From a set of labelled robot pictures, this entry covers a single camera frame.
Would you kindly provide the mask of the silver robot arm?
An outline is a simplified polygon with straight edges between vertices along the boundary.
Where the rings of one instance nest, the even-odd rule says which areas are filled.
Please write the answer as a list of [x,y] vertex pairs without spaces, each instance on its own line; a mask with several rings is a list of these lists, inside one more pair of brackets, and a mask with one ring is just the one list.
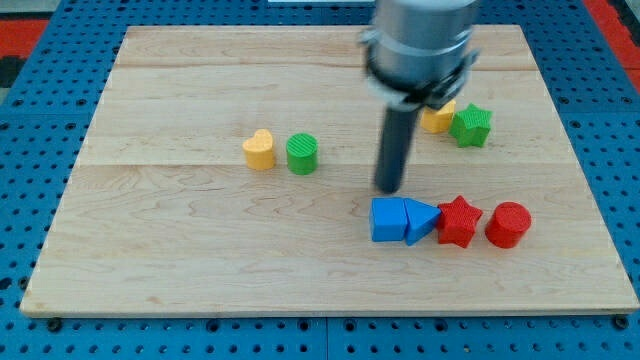
[[360,35],[371,90],[402,112],[439,110],[465,86],[478,57],[469,51],[476,0],[378,0]]

